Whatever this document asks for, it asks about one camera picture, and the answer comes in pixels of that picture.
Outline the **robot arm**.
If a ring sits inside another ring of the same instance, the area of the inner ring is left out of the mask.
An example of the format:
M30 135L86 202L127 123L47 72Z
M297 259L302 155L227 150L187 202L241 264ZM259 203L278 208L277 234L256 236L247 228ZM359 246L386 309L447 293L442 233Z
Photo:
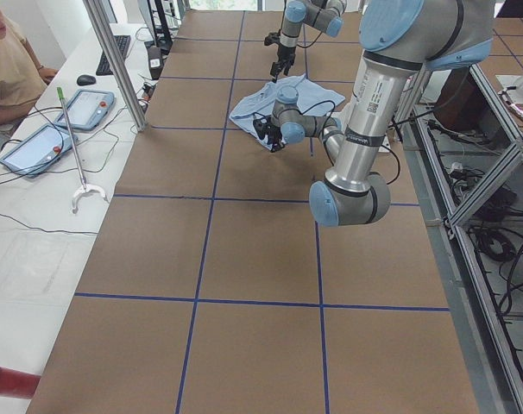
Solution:
M343 27L342 15L346 8L347 2L342 0L286 1L280 29L270 32L264 39L266 47L278 46L276 61L270 69L271 80L275 83L280 74L287 75L294 65L299 35L304 26L337 37Z
M306 116L292 86L277 92L266 118L270 142L318 137L333 165L312 184L309 205L326 227L375 223L388 211L386 180L371 167L409 77L485 60L492 46L492 1L372 1L359 27L363 53L344 126Z

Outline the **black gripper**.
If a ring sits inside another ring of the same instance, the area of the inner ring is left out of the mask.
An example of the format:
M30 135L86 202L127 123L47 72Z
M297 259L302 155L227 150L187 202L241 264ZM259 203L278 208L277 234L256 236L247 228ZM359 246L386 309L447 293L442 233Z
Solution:
M286 143L282 140L282 134L280 131L280 127L275 126L272 122L271 122L271 127L269 130L269 134L266 137L266 139L267 139L267 144L270 145L271 153L277 152L278 150L282 150L286 146Z
M278 46L278 52L277 62L273 62L271 69L270 69L270 76L271 80L273 82L276 82L278 80L278 77L280 75L280 68L284 68L284 74L288 74L291 68L293 67L294 61L295 61L295 52L296 52L296 46L286 46L282 43Z

